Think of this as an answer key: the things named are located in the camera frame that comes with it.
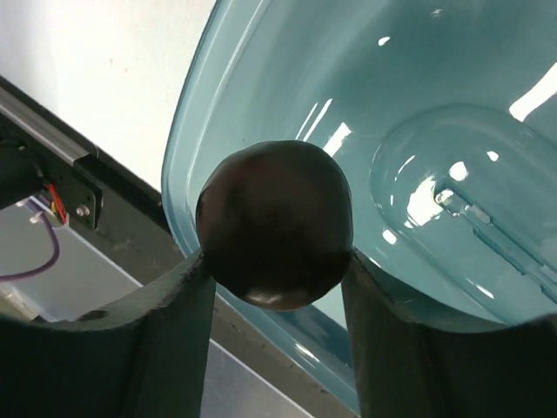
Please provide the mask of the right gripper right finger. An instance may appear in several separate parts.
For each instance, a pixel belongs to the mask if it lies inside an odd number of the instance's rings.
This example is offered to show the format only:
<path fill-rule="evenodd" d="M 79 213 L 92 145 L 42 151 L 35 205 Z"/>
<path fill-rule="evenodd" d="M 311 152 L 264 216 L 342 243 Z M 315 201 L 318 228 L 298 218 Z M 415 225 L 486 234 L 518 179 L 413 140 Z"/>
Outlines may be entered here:
<path fill-rule="evenodd" d="M 516 326 L 438 302 L 354 251 L 342 281 L 364 417 L 553 417 L 556 318 Z"/>

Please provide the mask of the dark purple fake plum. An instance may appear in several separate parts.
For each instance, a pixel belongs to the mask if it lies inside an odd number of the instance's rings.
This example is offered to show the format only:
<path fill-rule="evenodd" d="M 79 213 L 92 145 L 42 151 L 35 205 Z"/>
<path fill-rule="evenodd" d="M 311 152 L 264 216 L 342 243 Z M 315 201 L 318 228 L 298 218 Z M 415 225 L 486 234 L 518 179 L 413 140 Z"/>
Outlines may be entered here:
<path fill-rule="evenodd" d="M 306 142 L 265 142 L 226 157 L 195 220 L 207 272 L 256 307 L 309 306 L 350 264 L 350 187 L 334 159 Z"/>

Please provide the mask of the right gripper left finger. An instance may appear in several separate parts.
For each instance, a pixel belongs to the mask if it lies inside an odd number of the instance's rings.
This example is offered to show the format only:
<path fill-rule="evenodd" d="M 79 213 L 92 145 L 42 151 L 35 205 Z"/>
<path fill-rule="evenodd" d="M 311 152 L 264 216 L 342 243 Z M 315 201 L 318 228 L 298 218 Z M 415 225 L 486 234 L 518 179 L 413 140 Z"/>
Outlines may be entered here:
<path fill-rule="evenodd" d="M 214 297 L 196 253 L 77 321 L 3 317 L 2 416 L 199 416 Z"/>

